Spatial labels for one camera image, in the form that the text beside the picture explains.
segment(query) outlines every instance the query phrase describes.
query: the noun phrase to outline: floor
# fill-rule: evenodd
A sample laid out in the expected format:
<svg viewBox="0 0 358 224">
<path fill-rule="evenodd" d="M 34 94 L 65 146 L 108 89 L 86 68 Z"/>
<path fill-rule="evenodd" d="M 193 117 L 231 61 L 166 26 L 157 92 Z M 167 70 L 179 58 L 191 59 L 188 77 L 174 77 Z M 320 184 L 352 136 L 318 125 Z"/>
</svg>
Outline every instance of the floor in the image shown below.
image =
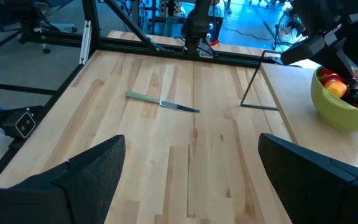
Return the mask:
<svg viewBox="0 0 358 224">
<path fill-rule="evenodd" d="M 194 4 L 183 3 L 182 6 L 182 10 L 188 14 Z M 233 0 L 232 14 L 229 16 L 222 10 L 224 2 L 221 1 L 216 6 L 216 13 L 224 16 L 219 39 L 224 44 L 271 49 L 273 44 L 271 29 L 286 7 L 277 4 L 267 9 L 264 1 L 260 4 L 248 5 L 247 1 Z M 106 37 L 110 30 L 126 30 L 122 22 L 116 22 L 119 19 L 106 4 L 99 2 L 97 8 L 103 37 Z M 82 33 L 84 16 L 81 0 L 74 0 L 53 13 L 50 19 L 52 22 L 74 23 L 78 33 Z M 156 34 L 163 34 L 161 26 L 163 25 L 157 25 Z M 0 38 L 9 34 L 2 33 Z M 51 53 L 45 55 L 40 44 L 21 45 L 17 39 L 4 44 L 0 47 L 0 83 L 56 90 L 75 68 L 80 50 L 58 45 L 50 45 L 49 48 Z M 0 90 L 0 101 L 8 108 L 43 105 L 48 99 L 49 96 L 45 95 Z"/>
</svg>

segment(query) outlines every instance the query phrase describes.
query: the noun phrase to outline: green bowl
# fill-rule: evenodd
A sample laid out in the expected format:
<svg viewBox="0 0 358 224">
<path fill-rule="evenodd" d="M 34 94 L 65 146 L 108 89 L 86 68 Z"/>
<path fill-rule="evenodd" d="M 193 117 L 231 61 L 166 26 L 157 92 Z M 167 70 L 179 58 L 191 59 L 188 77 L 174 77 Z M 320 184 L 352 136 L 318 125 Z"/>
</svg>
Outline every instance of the green bowl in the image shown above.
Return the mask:
<svg viewBox="0 0 358 224">
<path fill-rule="evenodd" d="M 322 67 L 314 71 L 311 82 L 311 99 L 320 116 L 332 127 L 342 131 L 358 132 L 358 108 L 328 92 L 318 80 L 317 74 Z"/>
</svg>

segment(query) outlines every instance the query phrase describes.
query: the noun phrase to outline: butcher block tabletop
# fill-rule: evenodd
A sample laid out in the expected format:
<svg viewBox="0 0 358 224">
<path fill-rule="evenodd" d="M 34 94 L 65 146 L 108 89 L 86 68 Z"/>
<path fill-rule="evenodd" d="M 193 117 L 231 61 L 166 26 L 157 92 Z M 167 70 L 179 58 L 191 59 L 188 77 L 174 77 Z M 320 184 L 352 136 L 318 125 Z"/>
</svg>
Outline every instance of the butcher block tabletop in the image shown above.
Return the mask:
<svg viewBox="0 0 358 224">
<path fill-rule="evenodd" d="M 314 70 L 262 64 L 261 72 L 292 142 L 358 167 L 358 133 L 330 127 L 313 105 L 310 86 Z"/>
<path fill-rule="evenodd" d="M 110 37 L 135 39 L 123 32 Z M 262 53 L 230 45 L 215 49 Z M 290 223 L 257 151 L 260 133 L 289 139 L 280 113 L 239 106 L 253 72 L 96 51 L 2 172 L 0 187 L 18 184 L 123 134 L 124 168 L 105 223 Z M 127 90 L 201 113 L 128 99 Z M 246 103 L 275 106 L 262 74 Z"/>
</svg>

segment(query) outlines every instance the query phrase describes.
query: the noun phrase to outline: chair wheel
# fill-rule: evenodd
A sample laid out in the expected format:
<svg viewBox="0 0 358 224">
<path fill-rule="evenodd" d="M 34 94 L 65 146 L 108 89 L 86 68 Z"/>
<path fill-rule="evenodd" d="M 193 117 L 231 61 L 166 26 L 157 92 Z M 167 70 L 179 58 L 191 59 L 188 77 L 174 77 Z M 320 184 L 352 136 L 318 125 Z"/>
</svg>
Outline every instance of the chair wheel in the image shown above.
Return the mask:
<svg viewBox="0 0 358 224">
<path fill-rule="evenodd" d="M 50 53 L 50 49 L 42 49 L 42 51 L 44 52 L 44 54 L 49 54 Z"/>
</svg>

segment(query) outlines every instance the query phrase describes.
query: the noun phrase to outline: knife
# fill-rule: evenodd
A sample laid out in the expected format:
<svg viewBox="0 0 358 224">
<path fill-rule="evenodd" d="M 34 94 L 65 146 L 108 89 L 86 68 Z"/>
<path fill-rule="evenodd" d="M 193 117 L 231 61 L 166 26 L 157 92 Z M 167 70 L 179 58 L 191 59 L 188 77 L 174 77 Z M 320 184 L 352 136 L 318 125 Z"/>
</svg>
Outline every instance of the knife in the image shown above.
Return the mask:
<svg viewBox="0 0 358 224">
<path fill-rule="evenodd" d="M 140 94 L 140 93 L 135 93 L 134 91 L 130 91 L 130 90 L 127 90 L 125 92 L 125 95 L 127 97 L 135 98 L 135 99 L 138 99 L 138 100 L 145 100 L 145 101 L 149 101 L 149 102 L 152 102 L 152 103 L 158 103 L 160 106 L 164 106 L 166 108 L 171 108 L 171 109 L 174 109 L 174 110 L 181 110 L 181 111 L 186 111 L 186 112 L 190 112 L 190 113 L 199 113 L 200 112 L 199 110 L 196 110 L 196 109 L 193 109 L 193 108 L 188 108 L 186 106 L 181 106 L 181 105 L 178 105 L 178 104 L 170 103 L 170 102 L 167 102 L 167 101 L 163 101 L 163 100 L 154 98 L 152 96 L 147 96 L 147 95 L 143 95 L 143 94 Z"/>
</svg>

